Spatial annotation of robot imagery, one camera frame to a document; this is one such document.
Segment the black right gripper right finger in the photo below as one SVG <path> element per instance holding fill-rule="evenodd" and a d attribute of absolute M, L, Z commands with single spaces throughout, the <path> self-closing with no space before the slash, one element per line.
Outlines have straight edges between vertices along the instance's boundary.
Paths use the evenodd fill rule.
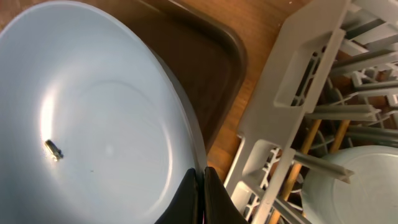
<path fill-rule="evenodd" d="M 206 224 L 248 224 L 234 206 L 213 167 L 205 169 L 204 202 Z"/>

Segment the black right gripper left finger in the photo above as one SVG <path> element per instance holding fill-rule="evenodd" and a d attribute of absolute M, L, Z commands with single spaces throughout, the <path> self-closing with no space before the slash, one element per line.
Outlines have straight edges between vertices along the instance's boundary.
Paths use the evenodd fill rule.
<path fill-rule="evenodd" d="M 198 186 L 194 168 L 185 173 L 171 203 L 155 224 L 198 223 Z"/>

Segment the wooden chopstick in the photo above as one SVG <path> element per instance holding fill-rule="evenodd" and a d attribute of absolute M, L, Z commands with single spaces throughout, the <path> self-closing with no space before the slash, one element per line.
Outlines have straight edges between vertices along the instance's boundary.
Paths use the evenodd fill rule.
<path fill-rule="evenodd" d="M 348 129 L 349 125 L 350 125 L 350 122 L 351 121 L 348 120 L 348 119 L 345 119 L 345 120 L 341 121 L 341 123 L 340 123 L 340 125 L 338 127 L 338 130 L 337 130 L 337 132 L 335 134 L 335 138 L 334 138 L 333 144 L 331 145 L 331 148 L 329 150 L 330 154 L 338 152 L 338 150 L 339 150 L 339 148 L 340 148 L 340 146 L 341 146 L 341 144 L 342 144 L 342 142 L 344 140 L 344 137 L 345 137 L 347 129 Z"/>
<path fill-rule="evenodd" d="M 300 152 L 302 154 L 308 154 L 308 151 L 312 145 L 313 140 L 315 139 L 315 135 L 320 127 L 321 124 L 321 120 L 320 119 L 316 119 L 313 124 L 312 127 L 310 128 L 304 142 L 303 145 L 300 149 Z M 287 180 L 284 183 L 284 187 L 282 189 L 282 193 L 281 193 L 281 198 L 285 201 L 287 201 L 287 199 L 289 198 L 289 195 L 293 189 L 294 183 L 297 179 L 297 176 L 300 173 L 300 170 L 302 168 L 301 164 L 298 163 L 294 163 L 292 166 L 292 169 L 289 173 L 289 176 L 287 178 Z M 277 210 L 273 211 L 273 214 L 271 215 L 271 218 L 269 220 L 269 224 L 276 224 L 278 223 L 278 220 L 280 218 L 280 213 Z"/>

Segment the dark blue plate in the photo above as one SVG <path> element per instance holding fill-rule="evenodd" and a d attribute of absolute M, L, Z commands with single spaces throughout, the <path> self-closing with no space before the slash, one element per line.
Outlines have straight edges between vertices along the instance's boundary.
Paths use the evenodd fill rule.
<path fill-rule="evenodd" d="M 184 89 L 115 17 L 50 1 L 1 31 L 2 223 L 155 223 L 205 167 Z"/>

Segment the light blue bowl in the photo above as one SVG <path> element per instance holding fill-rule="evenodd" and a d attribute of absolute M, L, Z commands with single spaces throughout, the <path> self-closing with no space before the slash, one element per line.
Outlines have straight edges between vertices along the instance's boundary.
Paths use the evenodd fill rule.
<path fill-rule="evenodd" d="M 310 170 L 302 206 L 311 223 L 397 223 L 397 148 L 358 146 L 325 160 L 352 170 L 349 183 Z"/>

